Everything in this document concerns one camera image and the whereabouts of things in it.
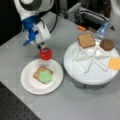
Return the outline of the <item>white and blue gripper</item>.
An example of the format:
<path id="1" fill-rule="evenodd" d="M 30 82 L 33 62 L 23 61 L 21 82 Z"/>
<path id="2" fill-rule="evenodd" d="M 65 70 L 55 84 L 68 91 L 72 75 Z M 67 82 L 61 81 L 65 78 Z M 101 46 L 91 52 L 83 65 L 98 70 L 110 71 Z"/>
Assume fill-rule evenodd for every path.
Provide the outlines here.
<path id="1" fill-rule="evenodd" d="M 22 20 L 23 30 L 26 36 L 24 46 L 37 45 L 39 49 L 45 49 L 45 41 L 50 39 L 50 32 L 38 15 L 30 16 Z"/>

